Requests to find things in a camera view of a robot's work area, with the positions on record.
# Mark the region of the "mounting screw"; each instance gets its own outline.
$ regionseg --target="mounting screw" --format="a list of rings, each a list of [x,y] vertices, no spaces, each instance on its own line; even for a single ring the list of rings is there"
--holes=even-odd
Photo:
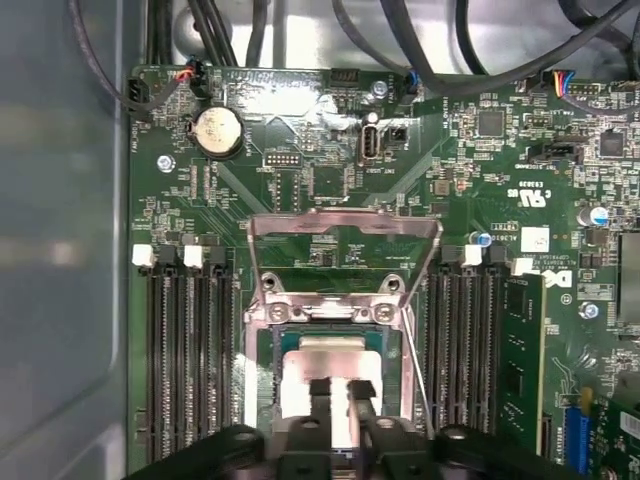
[[[389,93],[389,85],[387,85],[382,80],[378,80],[376,82],[373,82],[371,84],[371,93],[378,100],[382,100]]]
[[[236,435],[234,435],[233,439],[238,441],[238,442],[247,442],[249,440],[253,440],[255,438],[255,435],[253,433],[238,433]]]
[[[464,440],[467,436],[462,430],[458,428],[448,428],[445,431],[445,435],[452,440]]]
[[[273,303],[269,306],[269,320],[274,323],[284,323],[289,320],[289,305]]]
[[[595,303],[584,302],[580,305],[578,312],[585,320],[593,320],[600,314],[600,309]]]
[[[320,423],[318,423],[317,420],[307,420],[306,422],[304,422],[302,424],[302,428],[318,428],[320,426]]]
[[[393,420],[389,418],[379,418],[376,420],[376,425],[384,429],[393,428]]]
[[[389,323],[394,314],[395,308],[389,303],[381,303],[373,310],[373,318],[379,323]]]
[[[160,155],[156,160],[156,165],[162,173],[171,173],[176,168],[176,161],[170,155]]]

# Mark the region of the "wire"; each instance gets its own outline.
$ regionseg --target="wire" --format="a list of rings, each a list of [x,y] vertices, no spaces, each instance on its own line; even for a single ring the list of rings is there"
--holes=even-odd
[[[362,50],[364,53],[369,55],[372,59],[378,62],[383,67],[391,70],[392,72],[399,73],[400,75],[406,75],[409,71],[408,68],[403,67],[402,65],[398,65],[393,60],[389,59],[378,50],[376,50],[373,45],[371,45],[366,38],[362,36],[358,27],[355,26],[347,10],[344,8],[344,4],[342,0],[331,0],[331,5],[333,6],[333,13],[336,16],[336,20],[340,24],[340,28],[345,33],[351,43],[353,43],[356,47]]]
[[[220,54],[218,53],[216,40],[213,36],[213,32],[211,31],[211,26],[209,25],[209,21],[202,10],[202,5],[198,0],[187,0],[187,2],[191,9],[191,14],[193,15],[193,22],[200,34],[200,38],[202,38],[202,43],[204,43],[204,48],[209,60],[213,65],[224,65],[222,63],[222,57],[220,57]]]
[[[476,50],[471,43],[471,34],[469,33],[469,0],[456,0],[454,8],[455,26],[456,26],[456,38],[458,40],[458,47],[462,53],[462,58],[466,62],[467,66],[474,75],[487,75],[487,70],[484,68]]]
[[[151,65],[158,58],[158,22],[156,22],[156,7],[158,0],[147,0],[147,31],[144,63]]]
[[[629,63],[634,73],[634,78],[640,80],[640,12],[636,17],[636,23],[633,26],[633,35],[631,37],[631,49],[629,52]]]
[[[562,96],[562,80],[560,79],[560,72],[553,72],[553,80],[556,89],[556,97]]]
[[[513,70],[499,75],[487,76],[472,82],[446,82],[438,78],[427,60],[418,36],[411,24],[411,18],[404,0],[380,0],[382,8],[389,22],[389,26],[400,44],[400,47],[407,55],[407,58],[416,69],[425,87],[437,95],[442,96],[464,96],[475,95],[487,91],[492,91],[509,83],[521,80],[533,75],[541,70],[545,70],[559,61],[568,57],[579,48],[583,47],[589,40],[594,38],[603,29],[611,25],[618,18],[631,10],[637,4],[637,0],[622,0],[606,14],[600,17],[589,28],[583,30],[570,38],[564,44],[547,52],[545,55],[536,58]]]
[[[98,58],[96,57],[93,48],[91,47],[91,42],[89,40],[89,35],[87,35],[87,29],[84,25],[84,21],[82,19],[82,11],[80,10],[80,2],[79,0],[68,0],[69,12],[71,14],[71,23],[73,25],[73,33],[78,42],[78,46],[80,47],[80,51],[82,53],[82,57],[86,62],[87,66],[94,74],[100,86],[118,103],[122,104],[124,107],[137,110],[137,111],[151,111],[154,108],[161,107],[164,103],[169,99],[171,94],[176,91],[178,85],[180,85],[180,79],[172,78],[169,80],[167,85],[162,89],[156,96],[147,103],[134,102],[133,100],[127,98],[118,92],[118,89],[111,83],[109,77],[102,69]]]
[[[173,63],[172,39],[171,39],[171,0],[154,0],[159,2],[155,19],[157,22],[157,48],[158,63],[160,65],[171,65]]]
[[[245,57],[245,67],[257,67],[260,65],[260,55],[262,54],[262,44],[267,28],[268,0],[253,0],[253,18],[251,20],[251,37],[247,46],[247,56]]]
[[[237,67],[238,60],[233,52],[231,40],[229,39],[222,15],[220,15],[220,10],[218,10],[215,0],[200,0],[200,3],[205,17],[209,20],[213,28],[214,41],[218,47],[216,50],[220,52],[220,56],[224,62],[223,64],[228,67]]]
[[[582,5],[581,0],[558,0],[558,5],[560,5],[560,8],[562,9],[565,17],[567,17],[567,20],[580,30],[591,27],[596,20],[598,20],[598,17],[593,15],[584,7],[584,5]],[[602,30],[597,37],[617,48],[624,58],[627,59],[627,63],[629,64],[629,73],[631,75],[636,75],[636,79],[640,78],[637,76],[633,59],[631,58],[631,39],[626,34],[618,30],[613,25],[610,25]]]
[[[569,84],[571,83],[571,79],[575,76],[576,72],[569,72],[567,76],[564,78],[562,82],[562,95],[566,95],[569,93]]]

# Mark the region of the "sticker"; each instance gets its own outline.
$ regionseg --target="sticker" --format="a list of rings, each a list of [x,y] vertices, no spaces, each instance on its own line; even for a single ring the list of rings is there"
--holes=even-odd
[[[522,253],[548,253],[549,229],[547,227],[522,227],[520,230]]]
[[[620,412],[620,429],[640,440],[640,420],[628,413]]]

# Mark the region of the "black ram slot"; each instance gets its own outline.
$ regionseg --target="black ram slot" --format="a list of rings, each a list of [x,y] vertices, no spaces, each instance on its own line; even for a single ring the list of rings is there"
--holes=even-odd
[[[484,316],[482,314],[482,296],[484,288],[484,277],[474,276],[472,279],[473,288],[471,295],[471,320],[470,320],[470,336],[473,342],[470,344],[469,353],[469,426],[478,430],[482,430],[481,420],[481,398],[482,398],[482,381],[481,381],[481,358],[483,348],[486,348],[481,341],[482,322]]]
[[[460,398],[457,396],[458,392],[458,370],[460,369],[460,357],[458,352],[459,346],[459,336],[460,336],[460,293],[461,293],[461,281],[462,278],[460,275],[450,274],[449,275],[449,307],[447,311],[449,312],[449,317],[447,320],[449,326],[449,338],[447,340],[449,346],[449,352],[447,353],[448,357],[448,369],[446,378],[448,380],[448,388],[447,388],[447,425],[449,424],[457,424],[457,412],[458,412],[458,402],[460,402]]]
[[[162,383],[161,327],[162,277],[147,276],[147,463],[161,458]]]
[[[233,374],[233,297],[231,277],[224,268],[215,275],[215,331],[213,338],[216,357],[216,411],[217,428],[232,424]]]
[[[187,279],[179,275],[176,280],[177,298],[174,305],[174,397],[173,418],[174,423],[174,451],[182,450],[185,446],[186,432],[186,395],[187,395]]]
[[[436,375],[434,378],[434,391],[438,406],[437,415],[434,415],[434,422],[439,428],[447,425],[447,402],[448,402],[448,373],[449,373],[449,325],[451,318],[450,298],[451,298],[451,277],[446,271],[438,275],[438,325],[436,340]]]
[[[502,305],[504,299],[504,282],[505,277],[504,268],[492,269],[490,275],[493,278],[492,288],[492,305],[493,308],[489,316],[489,324],[491,325],[491,332],[488,334],[489,343],[489,381],[488,381],[488,404],[489,404],[489,425],[487,433],[495,434],[496,426],[498,423],[498,366],[500,365],[500,335],[502,329],[502,318],[500,313],[502,312]]]
[[[434,423],[434,428],[437,429],[438,419],[438,398],[437,398],[437,333],[438,333],[438,275],[435,273],[429,274],[427,282],[427,309],[426,309],[426,322],[425,322],[425,352],[424,352],[424,374],[425,374],[425,388],[427,393],[427,399],[431,406],[431,418]]]
[[[208,276],[194,278],[194,370],[196,372],[194,387],[194,416],[197,425],[197,439],[210,435],[213,424],[210,422],[210,406],[212,391],[211,371],[211,278]]]
[[[459,280],[459,290],[454,306],[458,309],[457,359],[458,368],[454,373],[455,385],[452,395],[455,397],[455,416],[451,423],[468,423],[469,400],[469,363],[470,363],[470,327],[473,307],[473,291],[476,275],[473,269],[465,269]]]
[[[173,269],[167,269],[162,280],[162,458],[171,455],[176,450],[176,398],[177,368],[176,368],[176,325],[179,318],[180,289],[178,288],[178,274]]]

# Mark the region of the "green circuit board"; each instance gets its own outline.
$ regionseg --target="green circuit board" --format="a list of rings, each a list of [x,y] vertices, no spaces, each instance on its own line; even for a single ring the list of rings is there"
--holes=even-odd
[[[157,93],[178,70],[139,67],[130,87]],[[259,280],[249,219],[326,208],[441,222],[442,248],[412,305],[436,428],[462,421],[565,463],[565,410],[579,401],[580,386],[610,395],[618,373],[640,363],[637,332],[617,316],[619,236],[637,227],[640,124],[587,116],[552,89],[524,82],[431,100],[382,72],[210,68],[206,82],[204,104],[181,85],[131,124],[131,248],[150,245],[170,265],[198,245],[224,268],[204,280],[181,267],[169,275],[131,268],[129,469],[245,421],[243,311]],[[372,93],[376,82],[384,95]],[[576,80],[570,88],[600,106],[640,95],[629,82]],[[190,130],[211,105],[231,109],[242,124],[229,159],[205,155]],[[363,125],[375,128],[374,155],[363,155]],[[593,216],[597,207],[607,212],[604,223]],[[491,239],[481,264],[465,247],[480,234]],[[389,274],[408,282],[430,241],[340,227],[261,237],[256,250],[286,291],[367,293]],[[522,298],[513,300],[512,290]],[[213,313],[199,323],[204,309]],[[363,332],[372,344],[396,345],[396,356],[405,341],[364,328],[354,334]],[[270,333],[258,341],[264,429],[279,342]],[[390,372],[383,410],[398,415],[392,350],[382,352]],[[424,421],[418,401],[412,413]]]

